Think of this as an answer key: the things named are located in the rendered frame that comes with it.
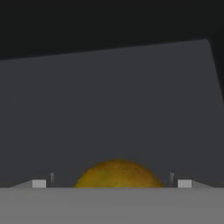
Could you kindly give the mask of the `orange fruit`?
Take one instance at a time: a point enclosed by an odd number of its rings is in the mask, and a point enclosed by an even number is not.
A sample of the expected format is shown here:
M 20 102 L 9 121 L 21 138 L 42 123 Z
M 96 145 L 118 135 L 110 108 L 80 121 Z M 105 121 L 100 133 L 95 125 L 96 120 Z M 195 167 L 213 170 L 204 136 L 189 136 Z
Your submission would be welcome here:
M 162 187 L 155 175 L 140 164 L 115 159 L 87 169 L 74 187 Z

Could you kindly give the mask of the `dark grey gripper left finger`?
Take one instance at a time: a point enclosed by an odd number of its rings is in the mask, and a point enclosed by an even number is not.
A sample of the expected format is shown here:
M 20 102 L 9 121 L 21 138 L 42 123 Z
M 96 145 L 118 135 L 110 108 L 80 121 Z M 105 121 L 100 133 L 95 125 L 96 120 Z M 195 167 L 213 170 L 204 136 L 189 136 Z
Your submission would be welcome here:
M 20 180 L 17 183 L 10 184 L 14 188 L 49 188 L 55 185 L 55 173 L 38 175 L 26 180 Z

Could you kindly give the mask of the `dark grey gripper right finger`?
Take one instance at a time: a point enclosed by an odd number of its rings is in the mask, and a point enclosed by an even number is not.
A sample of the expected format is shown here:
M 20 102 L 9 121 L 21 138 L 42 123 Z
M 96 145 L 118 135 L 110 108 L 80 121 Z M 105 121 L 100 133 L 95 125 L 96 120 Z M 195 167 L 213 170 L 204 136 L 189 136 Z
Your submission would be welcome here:
M 214 187 L 213 184 L 196 178 L 190 178 L 185 174 L 171 171 L 169 173 L 169 187 L 172 188 L 206 188 Z

